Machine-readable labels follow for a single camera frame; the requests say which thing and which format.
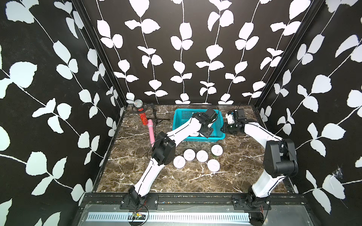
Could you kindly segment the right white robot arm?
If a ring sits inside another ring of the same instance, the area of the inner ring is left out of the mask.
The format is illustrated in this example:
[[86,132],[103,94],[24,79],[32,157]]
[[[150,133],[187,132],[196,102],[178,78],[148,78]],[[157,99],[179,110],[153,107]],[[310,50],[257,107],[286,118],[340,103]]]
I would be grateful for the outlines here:
[[258,122],[247,119],[243,109],[229,111],[225,117],[227,122],[224,123],[221,132],[225,134],[243,132],[265,149],[264,171],[248,192],[252,199],[268,197],[281,181],[297,175],[297,154],[291,139],[274,135]]

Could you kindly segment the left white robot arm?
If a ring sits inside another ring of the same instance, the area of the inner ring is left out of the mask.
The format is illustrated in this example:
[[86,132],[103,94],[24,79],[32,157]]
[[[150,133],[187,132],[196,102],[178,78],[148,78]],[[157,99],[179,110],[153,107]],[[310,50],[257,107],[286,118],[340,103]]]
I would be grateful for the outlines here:
[[193,133],[200,133],[204,137],[210,137],[213,132],[212,124],[217,120],[218,112],[212,107],[204,112],[196,112],[187,122],[177,129],[164,133],[160,132],[155,138],[152,147],[150,162],[139,179],[132,186],[128,195],[133,204],[138,207],[144,204],[150,188],[160,171],[175,158],[176,147]]

